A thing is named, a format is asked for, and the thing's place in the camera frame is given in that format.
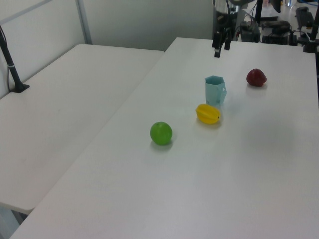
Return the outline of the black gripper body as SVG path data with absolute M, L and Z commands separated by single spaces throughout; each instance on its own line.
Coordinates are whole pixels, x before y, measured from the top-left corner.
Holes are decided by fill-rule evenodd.
M 213 32 L 234 34 L 236 28 L 236 21 L 238 11 L 240 9 L 237 5 L 237 0 L 214 0 L 214 27 Z

